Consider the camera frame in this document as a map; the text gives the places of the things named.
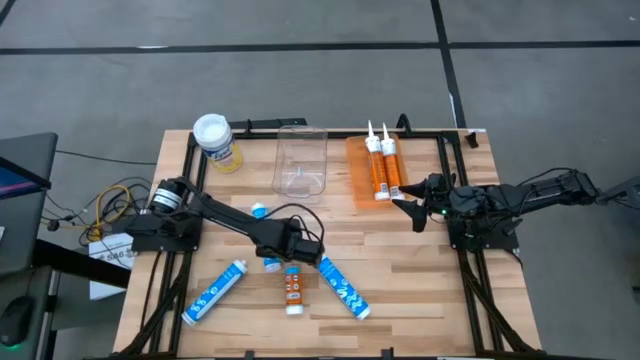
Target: table leg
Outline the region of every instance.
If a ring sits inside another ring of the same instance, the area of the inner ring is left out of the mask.
[[[125,289],[131,275],[127,269],[40,239],[36,240],[32,263],[35,266],[48,265],[60,272]]]

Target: computer monitor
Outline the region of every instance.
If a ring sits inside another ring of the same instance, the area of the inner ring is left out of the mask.
[[[0,157],[0,200],[51,189],[51,182]]]

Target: white paper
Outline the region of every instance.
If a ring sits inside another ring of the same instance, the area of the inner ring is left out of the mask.
[[[113,265],[131,269],[133,268],[133,261],[135,259],[131,252],[132,242],[133,238],[126,233],[110,235],[102,241],[89,243],[89,256]],[[117,286],[106,285],[96,281],[89,282],[89,298],[91,300],[104,299],[125,290],[126,289]]]

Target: orange caulk tube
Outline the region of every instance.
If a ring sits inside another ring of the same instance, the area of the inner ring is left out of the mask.
[[[382,140],[382,155],[384,156],[384,167],[387,171],[387,181],[389,182],[389,193],[392,199],[404,200],[404,194],[400,192],[400,165],[398,164],[398,153],[396,142],[389,137],[387,125],[382,123],[384,129],[384,140]]]
[[[374,198],[376,200],[389,200],[389,184],[384,171],[384,159],[380,138],[373,135],[371,120],[369,120],[369,136],[364,140],[369,150],[369,165],[371,166],[371,181],[373,182]]]
[[[302,306],[302,288],[300,286],[300,265],[287,264],[284,270],[284,282],[287,289],[287,315],[301,315],[304,312]]]

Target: orange tray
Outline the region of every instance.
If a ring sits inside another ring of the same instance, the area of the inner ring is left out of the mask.
[[[391,134],[396,141],[398,167],[400,168],[400,184],[407,184],[407,169],[402,159],[402,147],[396,134]],[[364,143],[366,136],[353,136],[345,140],[347,146],[347,162],[351,173],[353,201],[358,209],[384,209],[393,206],[390,200],[376,201],[373,197],[373,183],[369,165],[369,151]]]

